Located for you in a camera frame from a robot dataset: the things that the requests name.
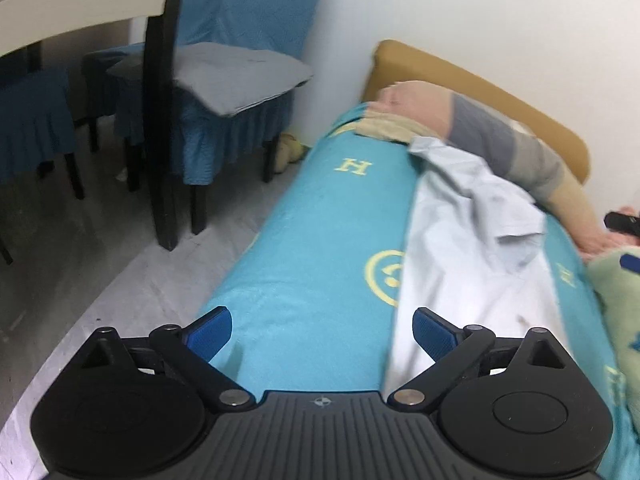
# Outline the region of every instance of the white garment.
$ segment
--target white garment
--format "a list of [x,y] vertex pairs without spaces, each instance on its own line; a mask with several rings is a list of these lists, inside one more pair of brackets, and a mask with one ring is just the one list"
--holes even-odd
[[500,337],[551,330],[566,347],[546,257],[545,216],[482,158],[431,137],[409,151],[426,160],[406,240],[394,338],[383,395],[433,364],[414,341],[414,311],[426,306],[462,328]]

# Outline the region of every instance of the tile floor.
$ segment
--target tile floor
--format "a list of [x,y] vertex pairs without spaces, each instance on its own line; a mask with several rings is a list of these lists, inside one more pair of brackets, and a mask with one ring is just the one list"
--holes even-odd
[[71,196],[61,163],[42,182],[0,187],[0,231],[16,259],[0,262],[0,480],[45,474],[29,418],[85,338],[98,326],[141,336],[189,323],[297,173],[263,184],[261,153],[227,168],[208,188],[209,226],[195,237],[178,185],[181,240],[169,253],[155,243],[145,190],[130,194],[114,178],[122,157],[109,129],[98,154],[78,131],[84,202]]

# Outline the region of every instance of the teal bed sheet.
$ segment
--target teal bed sheet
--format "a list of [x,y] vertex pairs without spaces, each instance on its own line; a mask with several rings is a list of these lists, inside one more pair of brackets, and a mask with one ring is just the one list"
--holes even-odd
[[[265,390],[380,389],[419,171],[401,144],[350,131],[320,140],[201,311],[225,305],[233,318],[232,338],[211,364],[257,398]],[[545,253],[572,353],[614,419],[598,471],[607,480],[638,480],[624,377],[596,297],[561,225],[548,216],[547,226]]]

